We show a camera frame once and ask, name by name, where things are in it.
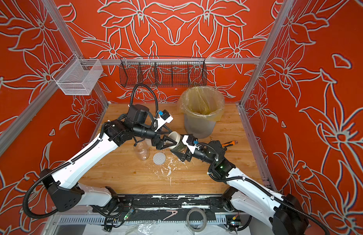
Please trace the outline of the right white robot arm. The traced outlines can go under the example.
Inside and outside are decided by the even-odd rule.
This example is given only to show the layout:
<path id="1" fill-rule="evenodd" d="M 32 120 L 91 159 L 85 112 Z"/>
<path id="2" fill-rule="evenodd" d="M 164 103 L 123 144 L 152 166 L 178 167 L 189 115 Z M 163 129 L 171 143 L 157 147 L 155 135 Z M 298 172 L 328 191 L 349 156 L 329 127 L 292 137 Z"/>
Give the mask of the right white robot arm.
<path id="1" fill-rule="evenodd" d="M 224 197 L 236 210 L 245 212 L 269 227 L 275 235 L 303 235 L 309 221 L 299 201 L 283 196 L 254 181 L 231 163 L 225 153 L 227 146 L 219 141 L 187 146 L 185 152 L 173 151 L 181 161 L 192 158 L 209 164 L 208 176 L 229 185 Z"/>

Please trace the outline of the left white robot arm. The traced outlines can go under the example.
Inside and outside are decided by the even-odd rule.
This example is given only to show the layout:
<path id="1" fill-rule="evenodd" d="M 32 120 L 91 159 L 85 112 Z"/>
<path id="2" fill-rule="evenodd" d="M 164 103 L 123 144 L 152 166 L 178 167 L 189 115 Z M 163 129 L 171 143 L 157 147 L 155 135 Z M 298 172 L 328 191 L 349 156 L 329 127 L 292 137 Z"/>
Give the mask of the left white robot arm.
<path id="1" fill-rule="evenodd" d="M 112 188 L 86 186 L 78 181 L 103 157 L 127 141 L 134 140 L 138 145 L 143 140 L 151 140 L 158 150 L 175 146 L 177 143 L 168 137 L 172 131 L 167 124 L 172 120 L 167 110 L 156 111 L 153 116 L 147 107 L 135 104 L 119 118 L 105 122 L 99 135 L 61 169 L 44 172 L 44 175 L 50 174 L 42 182 L 56 209 L 65 212 L 75 206 L 102 208 L 111 205 L 117 197 Z"/>

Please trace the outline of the glass jar patterned lid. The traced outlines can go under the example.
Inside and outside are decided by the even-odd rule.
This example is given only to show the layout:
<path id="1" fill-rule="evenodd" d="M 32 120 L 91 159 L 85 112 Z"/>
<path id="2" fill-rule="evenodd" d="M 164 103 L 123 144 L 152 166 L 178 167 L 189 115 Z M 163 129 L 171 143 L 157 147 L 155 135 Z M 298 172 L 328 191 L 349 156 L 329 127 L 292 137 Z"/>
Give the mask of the glass jar patterned lid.
<path id="1" fill-rule="evenodd" d="M 150 151 L 147 143 L 145 141 L 141 141 L 135 144 L 133 147 L 134 153 L 137 156 L 137 158 L 141 161 L 145 161 L 150 156 Z"/>

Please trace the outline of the beige lid of front jar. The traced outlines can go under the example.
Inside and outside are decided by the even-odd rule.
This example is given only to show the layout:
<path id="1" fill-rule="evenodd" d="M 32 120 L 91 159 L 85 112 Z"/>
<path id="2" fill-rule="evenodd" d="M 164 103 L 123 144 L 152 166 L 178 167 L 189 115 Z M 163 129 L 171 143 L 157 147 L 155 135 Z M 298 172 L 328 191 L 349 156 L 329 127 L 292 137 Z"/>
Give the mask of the beige lid of front jar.
<path id="1" fill-rule="evenodd" d="M 171 132 L 168 137 L 176 143 L 182 141 L 182 136 L 176 131 Z"/>

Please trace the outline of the glass jar beige lid front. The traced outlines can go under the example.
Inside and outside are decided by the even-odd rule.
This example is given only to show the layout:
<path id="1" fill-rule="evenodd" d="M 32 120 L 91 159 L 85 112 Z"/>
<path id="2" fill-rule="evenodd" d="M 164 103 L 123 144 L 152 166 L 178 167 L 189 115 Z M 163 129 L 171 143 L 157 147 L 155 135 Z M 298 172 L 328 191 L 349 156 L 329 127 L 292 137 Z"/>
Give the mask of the glass jar beige lid front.
<path id="1" fill-rule="evenodd" d="M 185 153 L 186 145 L 184 145 L 181 141 L 177 142 L 174 146 L 170 147 L 171 152 L 175 153 Z"/>

